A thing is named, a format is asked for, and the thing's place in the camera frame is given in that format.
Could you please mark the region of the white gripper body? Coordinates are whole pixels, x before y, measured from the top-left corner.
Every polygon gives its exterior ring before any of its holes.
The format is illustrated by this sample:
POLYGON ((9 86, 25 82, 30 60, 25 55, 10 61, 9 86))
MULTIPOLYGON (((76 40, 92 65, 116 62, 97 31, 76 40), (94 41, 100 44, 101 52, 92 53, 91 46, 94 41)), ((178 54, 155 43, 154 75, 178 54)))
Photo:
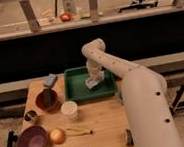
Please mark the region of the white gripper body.
POLYGON ((104 73, 101 66, 93 66, 89 61, 86 63, 89 76, 94 80, 103 80, 104 73))

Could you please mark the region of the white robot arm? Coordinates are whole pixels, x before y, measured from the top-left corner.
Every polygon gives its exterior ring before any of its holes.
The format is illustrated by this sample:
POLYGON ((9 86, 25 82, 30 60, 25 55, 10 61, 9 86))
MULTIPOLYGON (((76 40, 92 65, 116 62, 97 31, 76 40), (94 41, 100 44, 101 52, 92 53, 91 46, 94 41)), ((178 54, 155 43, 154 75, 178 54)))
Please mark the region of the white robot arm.
POLYGON ((146 66, 107 54, 95 39, 81 50, 91 76, 102 67, 121 77, 121 96, 135 147, 184 147, 166 101, 166 79, 146 66))

